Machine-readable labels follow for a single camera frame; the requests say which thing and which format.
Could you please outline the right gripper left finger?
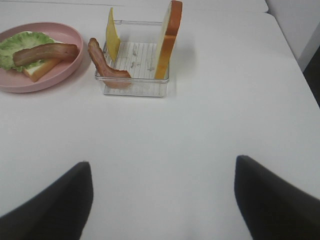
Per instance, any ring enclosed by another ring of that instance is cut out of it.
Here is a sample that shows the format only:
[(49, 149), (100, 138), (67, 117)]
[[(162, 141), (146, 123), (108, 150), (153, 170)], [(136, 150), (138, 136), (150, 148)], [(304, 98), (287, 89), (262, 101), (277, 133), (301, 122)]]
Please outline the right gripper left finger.
[(0, 218), (2, 240), (78, 240), (94, 199), (91, 166), (83, 161)]

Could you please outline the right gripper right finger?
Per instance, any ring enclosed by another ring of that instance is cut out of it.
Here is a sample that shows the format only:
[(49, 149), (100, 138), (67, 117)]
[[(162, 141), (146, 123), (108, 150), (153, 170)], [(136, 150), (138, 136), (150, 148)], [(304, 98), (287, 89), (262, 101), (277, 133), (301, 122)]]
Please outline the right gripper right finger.
[(320, 200), (249, 156), (236, 158), (234, 194), (254, 240), (320, 238)]

